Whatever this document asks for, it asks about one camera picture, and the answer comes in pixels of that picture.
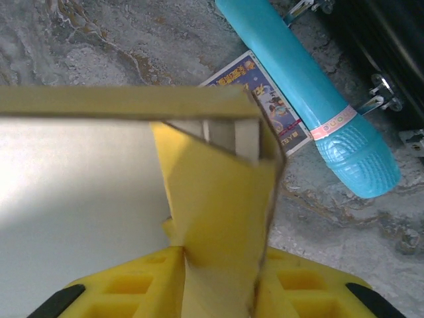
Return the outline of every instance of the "gray stone floor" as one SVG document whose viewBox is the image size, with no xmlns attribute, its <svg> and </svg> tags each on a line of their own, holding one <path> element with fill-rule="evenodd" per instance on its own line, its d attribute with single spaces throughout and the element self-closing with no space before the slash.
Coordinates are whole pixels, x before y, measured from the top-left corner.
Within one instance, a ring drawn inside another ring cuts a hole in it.
<svg viewBox="0 0 424 318">
<path fill-rule="evenodd" d="M 274 2 L 283 13 L 293 1 Z M 353 105 L 366 98 L 314 14 L 292 30 Z M 197 85 L 244 51 L 212 0 L 0 1 L 3 85 Z M 270 242 L 359 275 L 409 318 L 424 317 L 424 167 L 384 114 L 367 119 L 399 162 L 399 186 L 359 199 L 310 143 L 290 157 Z"/>
</svg>

